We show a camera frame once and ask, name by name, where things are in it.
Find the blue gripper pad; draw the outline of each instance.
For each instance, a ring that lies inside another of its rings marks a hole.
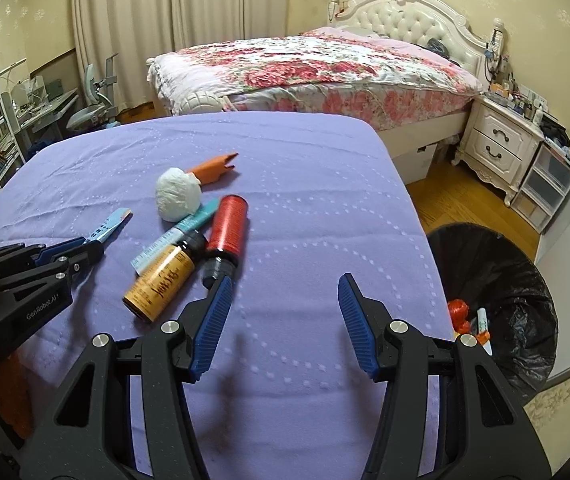
[[[373,379],[379,373],[376,339],[374,339],[374,334],[369,328],[363,309],[346,275],[342,275],[338,280],[338,305],[341,307],[359,366],[370,379]]]
[[[225,320],[232,305],[233,285],[229,277],[223,278],[199,331],[194,338],[194,359],[191,361],[191,377],[198,381],[209,370],[214,352],[219,344]]]

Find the purple tablecloth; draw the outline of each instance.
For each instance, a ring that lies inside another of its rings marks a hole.
[[[235,300],[211,370],[186,386],[191,418],[215,480],[360,478],[384,384],[357,366],[337,304],[351,272],[363,294],[427,335],[450,338],[440,279],[414,207],[383,143],[366,123],[322,114],[243,112],[168,118],[57,143],[0,193],[0,245],[89,235],[114,209],[134,212],[75,290],[73,306],[22,347],[41,416],[92,336],[153,330],[121,302],[129,261],[169,225],[155,182],[238,151],[238,176],[203,201],[244,196],[251,228]],[[204,296],[194,277],[159,322]],[[422,472],[432,468],[438,390],[430,383]],[[140,393],[132,402],[137,463],[149,471]]]

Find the bed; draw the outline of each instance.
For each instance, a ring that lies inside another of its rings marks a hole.
[[[238,174],[204,190],[250,205],[246,255],[213,365],[186,385],[213,479],[360,478],[385,386],[358,369],[337,304],[353,273],[363,294],[424,333],[452,338],[438,271],[383,143],[363,121],[326,114],[245,112],[164,118],[58,142],[0,192],[0,245],[88,235],[114,209],[133,216],[75,291],[74,304],[20,348],[36,418],[92,336],[120,340],[150,328],[122,304],[130,260],[169,226],[155,181],[239,152]],[[157,326],[203,297],[194,277]],[[140,386],[133,385],[138,467]],[[422,472],[434,462],[438,384],[431,383]]]
[[[374,127],[392,158],[463,131],[467,104],[488,86],[486,43],[464,16],[440,0],[350,0],[345,9],[331,0],[328,19],[303,38],[200,45],[148,60],[156,108],[353,116]],[[500,20],[494,27],[503,30]],[[421,48],[431,39],[460,68]],[[351,60],[359,64],[351,72],[336,68]]]

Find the beige curtain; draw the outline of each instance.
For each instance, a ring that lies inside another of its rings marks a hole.
[[[195,44],[282,36],[287,0],[72,0],[81,74],[118,52],[116,104],[136,107],[153,99],[149,57]]]

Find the white crumpled paper ball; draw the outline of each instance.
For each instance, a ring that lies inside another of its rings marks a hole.
[[[156,206],[163,220],[179,222],[201,205],[201,181],[179,168],[165,171],[156,182]]]

